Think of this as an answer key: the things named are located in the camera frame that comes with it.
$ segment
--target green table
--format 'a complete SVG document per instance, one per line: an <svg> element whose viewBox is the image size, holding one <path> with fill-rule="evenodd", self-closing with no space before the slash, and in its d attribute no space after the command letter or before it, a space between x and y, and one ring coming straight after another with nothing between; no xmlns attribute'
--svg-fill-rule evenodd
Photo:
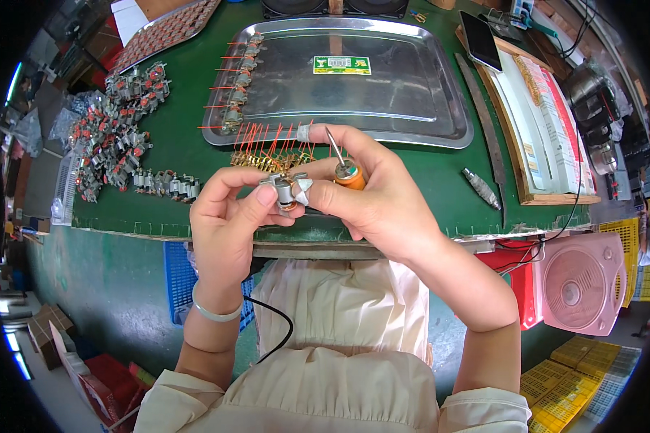
<svg viewBox="0 0 650 433"><path fill-rule="evenodd" d="M507 170L505 202L506 229L501 229L501 213L489 207L460 174L465 166L476 172L493 186L489 156L476 110L471 103L467 86L462 79L453 55L463 51L455 37L459 25L458 10L479 13L482 6L469 0L458 0L455 10L442 10L423 0L411 0L409 8L428 13L425 24L440 40L451 65L458 76L461 90L468 102L474 124L474 140L465 149L451 150L412 145L389 145L407 165L441 230L453 238L477 235L502 235L506 233L553 230L563 226L571 213L571 206L521 206L516 192L515 177L503 139L501 126L493 114L494 126L503 150ZM143 156L145 169L171 169L200 179L208 179L220 167L229 165L229 150L219 150L209 145L198 126L204 116L209 90L226 52L228 41L238 31L251 23L263 20L258 0L220 4L205 30L190 41L153 57L152 61L168 63L166 71L171 83L171 95L158 111L145 117L140 127L149 131L155 147ZM407 15L404 22L419 24ZM476 71L477 82L481 83ZM493 105L480 84L487 105ZM326 156L327 149L319 148L316 157ZM126 233L148 238L186 239L191 237L189 206L168 198L137 194L129 188L121 193L105 186L97 204L76 200L73 209L73 227ZM578 206L571 226L588 224L589 213ZM304 217L293 227L264 227L256 232L256 243L278 245L351 245L346 227L336 218Z"/></svg>

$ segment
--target pink box fan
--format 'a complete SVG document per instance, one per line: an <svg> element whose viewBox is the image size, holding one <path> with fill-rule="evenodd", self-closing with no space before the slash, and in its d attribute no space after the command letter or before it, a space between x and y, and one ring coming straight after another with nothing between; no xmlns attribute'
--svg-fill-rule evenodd
<svg viewBox="0 0 650 433"><path fill-rule="evenodd" d="M537 321L580 334L609 335L624 301L626 269L618 233L554 239L534 263ZM620 293L616 296L616 276Z"/></svg>

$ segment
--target green sticker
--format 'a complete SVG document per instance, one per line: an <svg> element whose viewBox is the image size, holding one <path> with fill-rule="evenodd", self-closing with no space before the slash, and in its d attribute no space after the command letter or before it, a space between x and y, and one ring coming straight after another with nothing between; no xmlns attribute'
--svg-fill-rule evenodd
<svg viewBox="0 0 650 433"><path fill-rule="evenodd" d="M368 57L315 56L313 74L371 75Z"/></svg>

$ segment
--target smartphone screen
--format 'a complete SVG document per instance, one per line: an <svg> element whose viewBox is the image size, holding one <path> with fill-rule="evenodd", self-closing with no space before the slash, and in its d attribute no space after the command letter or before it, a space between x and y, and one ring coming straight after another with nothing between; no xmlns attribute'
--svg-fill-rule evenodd
<svg viewBox="0 0 650 433"><path fill-rule="evenodd" d="M467 49L472 60L483 63L496 71L503 72L498 49L494 42L494 35L486 22L477 17L460 11L459 19L462 23L464 37L467 40Z"/></svg>

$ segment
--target person's left hand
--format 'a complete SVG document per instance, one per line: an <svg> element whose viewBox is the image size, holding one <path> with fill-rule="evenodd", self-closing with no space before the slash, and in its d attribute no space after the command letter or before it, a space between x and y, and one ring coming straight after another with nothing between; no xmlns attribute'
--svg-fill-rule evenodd
<svg viewBox="0 0 650 433"><path fill-rule="evenodd" d="M192 246L200 280L198 290L240 286L250 272L255 230L269 224L288 227L303 215L302 205L290 211L289 217L279 215L277 190L270 184L258 186L245 198L236 198L241 188L256 186L267 176L251 167L219 169L192 204Z"/></svg>

